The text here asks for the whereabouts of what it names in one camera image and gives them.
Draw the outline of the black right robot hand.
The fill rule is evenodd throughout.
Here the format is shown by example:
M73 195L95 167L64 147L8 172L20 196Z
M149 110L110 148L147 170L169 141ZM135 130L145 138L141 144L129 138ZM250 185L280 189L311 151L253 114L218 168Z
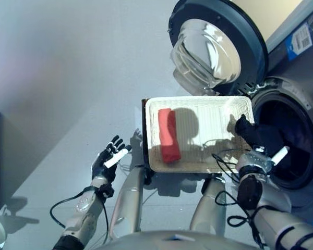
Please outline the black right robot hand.
M269 157L265 154L264 147L255 148L242 154L235 168L240 178L251 173L267 176L289 151L288 146L283 146L274 156Z

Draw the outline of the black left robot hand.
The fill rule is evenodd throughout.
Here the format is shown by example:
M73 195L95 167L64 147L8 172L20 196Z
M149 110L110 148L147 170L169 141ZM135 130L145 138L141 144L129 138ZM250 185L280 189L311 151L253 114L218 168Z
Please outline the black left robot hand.
M126 145L119 135L115 135L101 151L92 164L92 180L95 178L105 178L108 183L112 183L116 177L117 164L130 151L131 145Z

